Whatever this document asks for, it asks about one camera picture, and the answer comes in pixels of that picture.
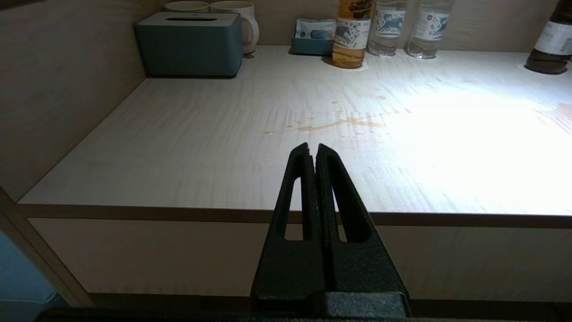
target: water bottle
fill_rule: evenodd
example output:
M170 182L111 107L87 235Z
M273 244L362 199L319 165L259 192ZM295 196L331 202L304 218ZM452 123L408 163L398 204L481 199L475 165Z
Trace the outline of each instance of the water bottle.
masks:
M435 58L445 34L455 0L422 0L407 53L415 58Z
M378 0L367 49L377 56L393 56L401 36L407 0Z

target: glass bottle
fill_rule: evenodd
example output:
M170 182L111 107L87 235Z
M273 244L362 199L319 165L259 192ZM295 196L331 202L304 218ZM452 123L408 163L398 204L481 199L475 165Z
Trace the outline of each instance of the glass bottle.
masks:
M435 58L445 34L455 0L422 0L407 53L415 58Z
M525 67L544 74L562 74L572 58L572 0L560 0Z
M377 56L393 56L401 36L407 0L378 0L367 49Z
M359 68L370 34L373 0L339 0L332 59L340 68Z

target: ceramic cup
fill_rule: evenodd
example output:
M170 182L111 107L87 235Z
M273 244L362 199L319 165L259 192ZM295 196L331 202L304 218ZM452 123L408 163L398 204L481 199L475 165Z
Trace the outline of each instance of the ceramic cup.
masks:
M210 12L240 13L243 18L244 54L250 54L256 50L260 29L254 19L254 3L247 1L214 2L210 4Z
M203 1L175 1L165 5L165 11L209 12L209 3Z

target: dark bottle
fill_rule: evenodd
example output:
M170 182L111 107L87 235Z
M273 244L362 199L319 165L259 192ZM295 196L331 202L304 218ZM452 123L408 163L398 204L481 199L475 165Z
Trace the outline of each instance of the dark bottle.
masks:
M572 58L572 0L560 0L525 67L544 74L562 74Z

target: wooden countertop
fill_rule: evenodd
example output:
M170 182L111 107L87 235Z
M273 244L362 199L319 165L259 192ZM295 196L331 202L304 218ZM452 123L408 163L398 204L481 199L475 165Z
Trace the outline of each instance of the wooden countertop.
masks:
M19 203L271 210L308 142L372 213L572 214L572 72L402 51L342 70L288 49L260 46L233 79L146 79Z

